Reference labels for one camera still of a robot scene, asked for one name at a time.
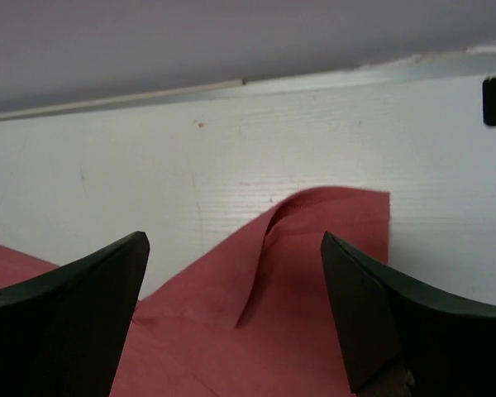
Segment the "pink red t-shirt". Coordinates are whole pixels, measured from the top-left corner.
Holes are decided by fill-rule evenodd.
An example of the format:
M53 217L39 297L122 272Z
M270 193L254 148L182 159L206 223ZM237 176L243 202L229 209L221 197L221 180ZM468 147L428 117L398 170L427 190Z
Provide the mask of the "pink red t-shirt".
M347 396L322 266L326 233L377 260L390 197L298 192L138 299L108 396ZM57 269L0 246L0 289Z

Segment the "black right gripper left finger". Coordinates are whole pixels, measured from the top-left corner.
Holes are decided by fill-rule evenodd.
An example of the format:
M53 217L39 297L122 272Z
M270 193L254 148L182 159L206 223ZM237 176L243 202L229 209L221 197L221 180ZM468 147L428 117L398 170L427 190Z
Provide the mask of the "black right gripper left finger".
M108 396L149 254L133 232L0 289L0 396Z

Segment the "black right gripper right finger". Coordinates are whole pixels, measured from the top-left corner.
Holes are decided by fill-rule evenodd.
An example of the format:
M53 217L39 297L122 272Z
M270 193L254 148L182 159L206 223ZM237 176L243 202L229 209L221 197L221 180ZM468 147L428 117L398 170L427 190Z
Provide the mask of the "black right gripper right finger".
M496 305L423 283L331 233L321 253L352 394L496 396Z

